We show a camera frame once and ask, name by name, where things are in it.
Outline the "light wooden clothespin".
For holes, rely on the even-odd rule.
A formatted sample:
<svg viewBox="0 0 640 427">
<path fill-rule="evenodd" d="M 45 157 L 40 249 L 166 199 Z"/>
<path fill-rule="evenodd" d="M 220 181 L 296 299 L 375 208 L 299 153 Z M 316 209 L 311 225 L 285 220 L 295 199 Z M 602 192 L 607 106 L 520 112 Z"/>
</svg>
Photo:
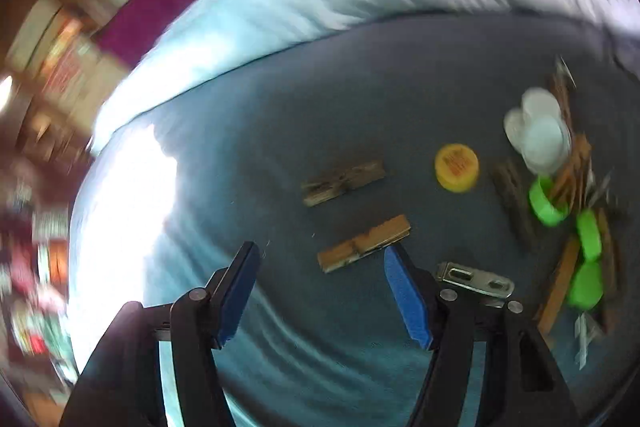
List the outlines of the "light wooden clothespin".
<svg viewBox="0 0 640 427">
<path fill-rule="evenodd" d="M 331 273 L 401 241 L 410 234 L 410 231 L 411 225 L 405 215 L 393 217 L 370 228 L 367 232 L 347 239 L 326 251 L 321 251 L 317 256 L 318 263 L 323 273 Z"/>
</svg>

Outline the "yellow bottle cap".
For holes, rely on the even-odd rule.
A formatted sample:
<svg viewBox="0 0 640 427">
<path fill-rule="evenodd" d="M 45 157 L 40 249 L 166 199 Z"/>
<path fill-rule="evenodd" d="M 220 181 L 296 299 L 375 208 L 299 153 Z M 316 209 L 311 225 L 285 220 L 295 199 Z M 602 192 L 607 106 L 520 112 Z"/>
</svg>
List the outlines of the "yellow bottle cap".
<svg viewBox="0 0 640 427">
<path fill-rule="evenodd" d="M 480 177 L 480 162 L 474 150 L 460 143 L 442 147 L 435 156 L 434 169 L 440 186 L 452 193 L 472 190 Z"/>
</svg>

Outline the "green bottle cap lower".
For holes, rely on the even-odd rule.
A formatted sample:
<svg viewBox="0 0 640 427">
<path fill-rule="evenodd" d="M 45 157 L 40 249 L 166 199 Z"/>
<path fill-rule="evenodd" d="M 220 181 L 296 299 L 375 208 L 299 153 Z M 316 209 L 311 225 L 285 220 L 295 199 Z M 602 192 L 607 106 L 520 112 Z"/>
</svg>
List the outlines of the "green bottle cap lower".
<svg viewBox="0 0 640 427">
<path fill-rule="evenodd" d="M 575 272 L 567 302 L 574 308 L 588 311 L 600 303 L 604 294 L 602 270 L 599 261 L 583 263 Z"/>
</svg>

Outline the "white plastic caps stack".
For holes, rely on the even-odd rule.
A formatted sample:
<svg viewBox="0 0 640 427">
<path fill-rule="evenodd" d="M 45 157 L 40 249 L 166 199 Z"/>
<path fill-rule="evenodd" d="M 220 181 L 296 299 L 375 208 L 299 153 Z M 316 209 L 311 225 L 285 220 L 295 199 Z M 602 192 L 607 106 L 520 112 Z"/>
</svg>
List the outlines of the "white plastic caps stack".
<svg viewBox="0 0 640 427">
<path fill-rule="evenodd" d="M 553 176 L 567 161 L 572 137 L 555 96 L 542 88 L 530 88 L 503 118 L 503 130 L 524 161 L 537 176 Z"/>
</svg>

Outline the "metal clip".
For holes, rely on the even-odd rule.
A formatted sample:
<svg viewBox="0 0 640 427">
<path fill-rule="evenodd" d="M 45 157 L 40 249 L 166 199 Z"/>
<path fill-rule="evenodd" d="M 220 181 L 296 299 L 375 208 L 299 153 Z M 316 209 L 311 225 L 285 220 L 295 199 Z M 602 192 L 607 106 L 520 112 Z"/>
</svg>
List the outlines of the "metal clip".
<svg viewBox="0 0 640 427">
<path fill-rule="evenodd" d="M 508 299 L 515 289 L 515 284 L 507 277 L 454 262 L 439 263 L 436 279 L 478 295 L 500 300 Z"/>
</svg>

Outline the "green bottle cap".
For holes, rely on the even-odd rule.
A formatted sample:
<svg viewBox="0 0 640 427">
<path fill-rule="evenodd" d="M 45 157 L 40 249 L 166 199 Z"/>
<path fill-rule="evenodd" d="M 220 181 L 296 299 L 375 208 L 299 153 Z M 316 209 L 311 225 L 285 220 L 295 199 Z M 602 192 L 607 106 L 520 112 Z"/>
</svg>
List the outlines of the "green bottle cap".
<svg viewBox="0 0 640 427">
<path fill-rule="evenodd" d="M 604 294 L 602 270 L 599 261 L 583 263 L 575 272 L 567 302 L 574 308 L 588 311 L 600 303 Z"/>
<path fill-rule="evenodd" d="M 596 213 L 587 208 L 576 218 L 576 230 L 587 262 L 596 262 L 602 254 L 602 239 Z"/>
<path fill-rule="evenodd" d="M 564 221 L 570 214 L 567 205 L 555 206 L 548 197 L 553 181 L 546 176 L 536 176 L 528 190 L 530 208 L 540 223 L 553 228 Z"/>
</svg>

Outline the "dark weathered wooden clothespin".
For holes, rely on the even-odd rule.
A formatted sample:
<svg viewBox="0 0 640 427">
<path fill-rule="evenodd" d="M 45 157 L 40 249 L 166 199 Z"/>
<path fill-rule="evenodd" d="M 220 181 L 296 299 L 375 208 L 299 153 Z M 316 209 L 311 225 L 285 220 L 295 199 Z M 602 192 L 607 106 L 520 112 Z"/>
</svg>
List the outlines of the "dark weathered wooden clothespin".
<svg viewBox="0 0 640 427">
<path fill-rule="evenodd" d="M 304 192 L 303 203 L 308 208 L 316 207 L 385 178 L 382 160 L 337 169 L 303 183 L 300 186 Z"/>
</svg>

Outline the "magenta cloth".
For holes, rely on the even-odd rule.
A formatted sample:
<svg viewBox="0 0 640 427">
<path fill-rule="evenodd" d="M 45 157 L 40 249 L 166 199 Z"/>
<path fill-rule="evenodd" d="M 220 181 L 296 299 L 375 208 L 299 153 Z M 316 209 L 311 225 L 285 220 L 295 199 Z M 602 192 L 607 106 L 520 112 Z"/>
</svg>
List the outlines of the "magenta cloth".
<svg viewBox="0 0 640 427">
<path fill-rule="evenodd" d="M 130 69 L 135 68 L 166 28 L 196 0 L 128 0 L 93 35 L 93 41 Z"/>
</svg>

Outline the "green bottle cap middle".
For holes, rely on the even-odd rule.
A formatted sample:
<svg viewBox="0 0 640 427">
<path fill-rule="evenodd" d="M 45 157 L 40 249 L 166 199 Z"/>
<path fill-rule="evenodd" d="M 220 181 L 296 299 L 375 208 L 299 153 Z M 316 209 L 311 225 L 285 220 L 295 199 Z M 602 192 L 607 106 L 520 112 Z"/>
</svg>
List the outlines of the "green bottle cap middle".
<svg viewBox="0 0 640 427">
<path fill-rule="evenodd" d="M 587 262 L 596 262 L 602 254 L 602 239 L 596 213 L 587 208 L 576 218 L 576 230 Z"/>
</svg>

